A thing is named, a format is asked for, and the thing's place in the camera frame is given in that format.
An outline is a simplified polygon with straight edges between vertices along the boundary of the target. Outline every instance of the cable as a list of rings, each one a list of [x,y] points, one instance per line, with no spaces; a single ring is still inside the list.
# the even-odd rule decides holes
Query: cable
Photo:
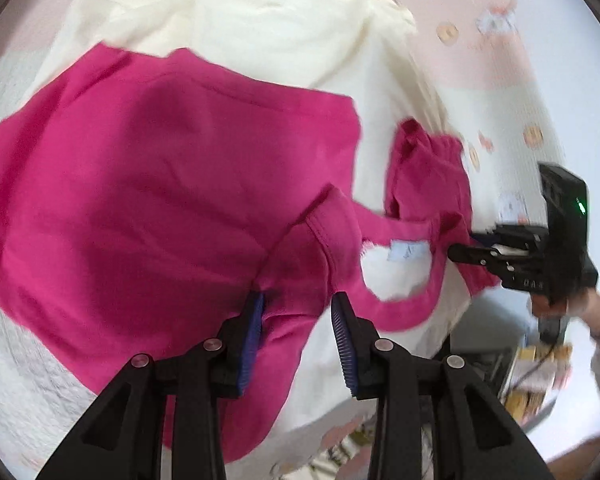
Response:
[[[526,378],[528,378],[531,374],[538,371],[538,368],[540,368],[542,366],[542,364],[544,364],[544,362],[554,353],[556,346],[557,346],[557,342],[552,343],[552,345],[549,346],[549,351],[544,355],[544,357],[542,357],[530,370],[528,370],[525,374],[523,374],[522,377],[520,377],[516,381],[516,383],[509,388],[509,391],[511,392],[511,391],[517,389]]]

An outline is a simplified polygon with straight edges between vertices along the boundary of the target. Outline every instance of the clothing label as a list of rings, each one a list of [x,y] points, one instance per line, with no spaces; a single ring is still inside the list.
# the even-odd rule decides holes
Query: clothing label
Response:
[[[498,222],[528,224],[525,199],[522,193],[504,192],[498,197]]]
[[[419,258],[429,254],[429,242],[407,242],[404,240],[391,240],[388,260],[390,262],[403,262],[411,258]]]

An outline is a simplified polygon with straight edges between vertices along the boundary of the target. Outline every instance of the metal screw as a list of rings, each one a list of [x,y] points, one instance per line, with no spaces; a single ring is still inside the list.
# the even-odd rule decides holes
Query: metal screw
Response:
[[[144,368],[149,364],[149,356],[147,354],[136,354],[131,358],[133,368]]]
[[[394,343],[388,339],[376,339],[374,346],[381,352],[388,352],[394,348]]]
[[[220,341],[218,338],[213,337],[211,339],[207,339],[204,343],[202,343],[202,346],[207,352],[215,352],[216,350],[222,348],[222,341]]]
[[[452,368],[462,368],[464,367],[464,359],[462,359],[459,355],[450,355],[446,358],[446,364]]]

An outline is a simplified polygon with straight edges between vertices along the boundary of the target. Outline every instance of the person's hand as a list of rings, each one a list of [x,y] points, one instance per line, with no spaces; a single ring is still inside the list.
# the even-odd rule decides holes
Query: person's hand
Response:
[[[549,305],[549,298],[546,296],[531,295],[531,313],[540,317],[552,316],[579,316],[584,313],[598,296],[593,288],[584,288],[577,294],[571,296],[568,300],[559,301]]]
[[[577,316],[589,326],[592,336],[600,335],[600,295],[586,288],[568,300],[549,305],[545,296],[531,296],[531,312],[536,317]]]

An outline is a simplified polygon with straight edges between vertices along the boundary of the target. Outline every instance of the pink t-shirt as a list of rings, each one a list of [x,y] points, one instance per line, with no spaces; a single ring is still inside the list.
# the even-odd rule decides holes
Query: pink t-shirt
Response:
[[[251,384],[223,409],[236,460],[269,432],[331,294],[410,328],[436,306],[448,245],[469,242],[458,141],[398,129],[384,217],[350,199],[359,134],[347,97],[100,44],[0,124],[0,307],[97,393],[133,354],[183,354],[264,290]],[[394,239],[428,240],[433,263],[386,308],[360,251]],[[495,283],[461,272],[474,293]]]

